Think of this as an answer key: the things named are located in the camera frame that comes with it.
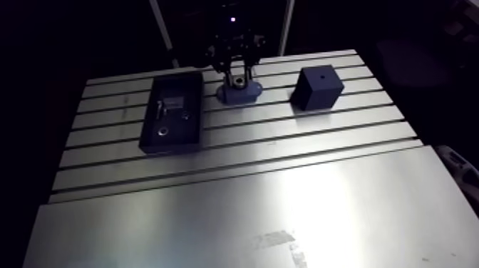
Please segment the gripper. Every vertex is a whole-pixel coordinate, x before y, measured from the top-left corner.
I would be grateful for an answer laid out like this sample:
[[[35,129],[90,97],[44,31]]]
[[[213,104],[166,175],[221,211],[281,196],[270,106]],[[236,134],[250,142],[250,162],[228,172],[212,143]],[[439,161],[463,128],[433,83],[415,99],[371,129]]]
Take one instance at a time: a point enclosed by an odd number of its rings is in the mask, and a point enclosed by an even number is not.
[[[215,44],[207,48],[212,67],[224,74],[224,84],[232,85],[232,57],[243,57],[245,85],[252,82],[252,67],[261,59],[265,37],[255,35],[250,12],[218,11],[215,14]]]

